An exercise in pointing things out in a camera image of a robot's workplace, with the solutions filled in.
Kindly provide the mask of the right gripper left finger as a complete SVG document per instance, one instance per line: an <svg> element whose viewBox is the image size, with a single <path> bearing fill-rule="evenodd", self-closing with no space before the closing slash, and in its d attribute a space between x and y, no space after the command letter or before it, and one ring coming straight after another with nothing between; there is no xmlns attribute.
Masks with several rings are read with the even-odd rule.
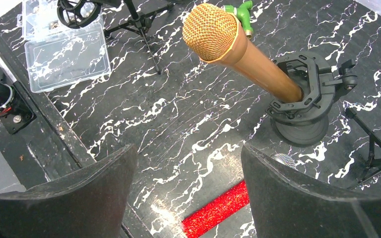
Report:
<svg viewBox="0 0 381 238"><path fill-rule="evenodd" d="M127 145L25 192L0 194L0 238L117 238L137 167Z"/></svg>

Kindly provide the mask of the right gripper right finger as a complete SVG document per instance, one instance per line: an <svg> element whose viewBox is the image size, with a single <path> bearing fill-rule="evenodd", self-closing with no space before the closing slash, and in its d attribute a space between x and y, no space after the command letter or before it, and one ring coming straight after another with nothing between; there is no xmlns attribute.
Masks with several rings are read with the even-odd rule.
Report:
<svg viewBox="0 0 381 238"><path fill-rule="evenodd" d="M324 183L250 144L241 163L259 238L381 238L381 196Z"/></svg>

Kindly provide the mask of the red glitter microphone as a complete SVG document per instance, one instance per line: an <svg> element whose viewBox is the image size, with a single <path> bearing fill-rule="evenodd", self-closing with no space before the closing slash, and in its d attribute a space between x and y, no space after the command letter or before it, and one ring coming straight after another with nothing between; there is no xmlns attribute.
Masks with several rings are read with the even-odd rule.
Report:
<svg viewBox="0 0 381 238"><path fill-rule="evenodd" d="M246 181L242 180L185 218L182 221L185 235L189 238L198 238L246 205L259 205L259 202L256 201L254 191L254 189L248 189Z"/></svg>

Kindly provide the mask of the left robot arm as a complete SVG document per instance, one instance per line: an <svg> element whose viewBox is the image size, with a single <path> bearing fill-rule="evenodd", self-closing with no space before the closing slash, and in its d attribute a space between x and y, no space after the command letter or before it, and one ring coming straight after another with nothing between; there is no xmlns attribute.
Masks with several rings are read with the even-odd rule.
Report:
<svg viewBox="0 0 381 238"><path fill-rule="evenodd" d="M9 134L18 133L36 119L17 86L0 67L0 121Z"/></svg>

